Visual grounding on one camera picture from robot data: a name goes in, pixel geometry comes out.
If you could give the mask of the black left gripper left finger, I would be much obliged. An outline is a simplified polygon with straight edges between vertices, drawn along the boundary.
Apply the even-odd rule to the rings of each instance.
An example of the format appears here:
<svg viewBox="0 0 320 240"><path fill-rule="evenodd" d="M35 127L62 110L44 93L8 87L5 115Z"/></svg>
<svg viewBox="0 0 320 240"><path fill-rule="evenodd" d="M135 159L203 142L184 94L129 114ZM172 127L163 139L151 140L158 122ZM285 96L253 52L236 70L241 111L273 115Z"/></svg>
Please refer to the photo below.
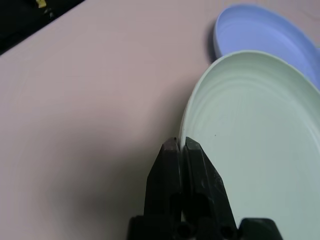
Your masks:
<svg viewBox="0 0 320 240"><path fill-rule="evenodd" d="M144 214L168 216L179 221L182 215L182 179L177 139L167 139L148 174Z"/></svg>

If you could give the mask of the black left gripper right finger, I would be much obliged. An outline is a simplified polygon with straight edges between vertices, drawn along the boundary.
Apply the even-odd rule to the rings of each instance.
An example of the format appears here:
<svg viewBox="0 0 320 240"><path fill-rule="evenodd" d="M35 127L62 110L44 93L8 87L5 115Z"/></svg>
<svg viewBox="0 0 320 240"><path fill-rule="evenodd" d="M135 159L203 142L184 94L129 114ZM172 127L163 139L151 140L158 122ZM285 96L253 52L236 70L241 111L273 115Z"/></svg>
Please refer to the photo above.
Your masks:
<svg viewBox="0 0 320 240"><path fill-rule="evenodd" d="M235 230L237 226L223 180L200 143L186 137L182 159L186 219L196 225L201 219L209 219L218 229Z"/></svg>

